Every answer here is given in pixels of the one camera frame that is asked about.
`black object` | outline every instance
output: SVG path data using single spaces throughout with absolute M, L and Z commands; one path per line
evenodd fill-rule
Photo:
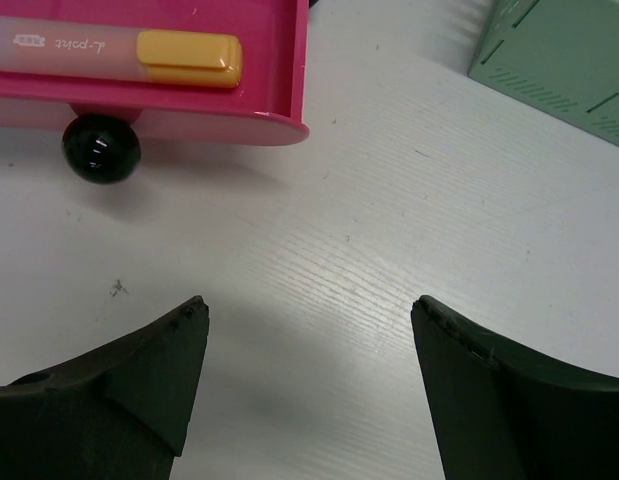
M 207 345 L 200 297 L 0 387 L 0 480 L 167 480 Z
M 62 136 L 69 166 L 92 183 L 127 179 L 140 161 L 140 142 L 126 122 L 103 115 L 83 115 Z
M 619 479 L 619 379 L 493 333 L 431 297 L 412 312 L 447 480 Z

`yellow cap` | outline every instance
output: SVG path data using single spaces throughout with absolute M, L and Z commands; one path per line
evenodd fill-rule
M 233 35 L 147 30 L 137 54 L 155 83 L 234 88 L 242 77 L 242 46 Z

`green box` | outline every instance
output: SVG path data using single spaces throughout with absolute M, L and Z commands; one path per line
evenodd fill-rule
M 619 0 L 497 0 L 469 76 L 619 146 Z

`table surface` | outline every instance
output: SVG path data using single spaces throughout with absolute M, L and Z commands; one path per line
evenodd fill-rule
M 202 294 L 174 480 L 441 480 L 420 295 L 619 376 L 619 149 L 466 77 L 488 3 L 322 0 L 295 147 L 147 142 L 103 188 L 0 130 L 0 384 Z

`round black ball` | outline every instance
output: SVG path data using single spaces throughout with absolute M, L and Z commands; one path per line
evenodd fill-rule
M 103 115 L 83 115 L 65 130 L 62 152 L 71 169 L 88 182 L 117 183 L 140 161 L 140 142 L 129 124 Z

